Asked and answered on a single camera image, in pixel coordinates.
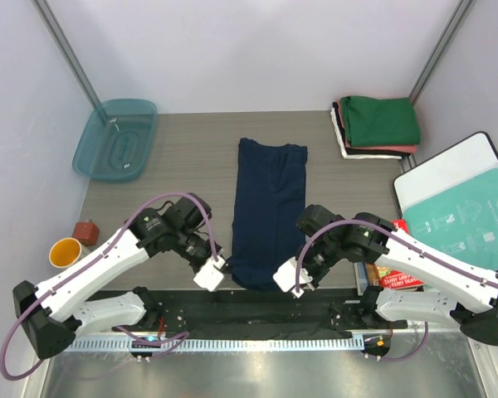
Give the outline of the navy blue t shirt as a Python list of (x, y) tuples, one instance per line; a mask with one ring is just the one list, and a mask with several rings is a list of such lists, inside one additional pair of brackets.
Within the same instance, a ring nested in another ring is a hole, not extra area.
[(272, 147), (249, 138), (238, 144), (232, 222), (232, 280), (247, 290), (276, 291), (273, 274), (297, 254), (305, 235), (296, 221), (305, 209), (308, 148)]

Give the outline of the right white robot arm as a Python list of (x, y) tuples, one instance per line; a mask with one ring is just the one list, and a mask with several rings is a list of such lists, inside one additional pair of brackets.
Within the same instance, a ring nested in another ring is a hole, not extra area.
[(381, 265), (432, 286), (431, 292), (373, 286), (358, 307), (359, 320), (375, 328), (403, 320), (457, 326), (467, 337), (498, 347), (498, 270), (446, 255), (374, 214), (352, 219), (310, 205), (296, 226), (308, 238), (295, 260), (293, 291), (317, 287), (340, 260)]

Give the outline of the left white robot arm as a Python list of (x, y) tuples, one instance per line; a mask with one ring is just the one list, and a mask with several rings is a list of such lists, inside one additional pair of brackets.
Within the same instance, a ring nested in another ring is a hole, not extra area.
[(225, 279), (222, 247), (212, 236), (198, 234), (211, 217), (211, 207), (193, 193), (159, 209), (142, 206), (97, 250), (59, 275), (39, 284), (18, 284), (12, 291), (15, 312), (37, 357), (54, 357), (78, 337), (104, 329), (154, 329), (162, 309), (146, 288), (96, 301), (91, 296), (158, 253), (173, 252), (185, 259), (195, 284), (217, 290)]

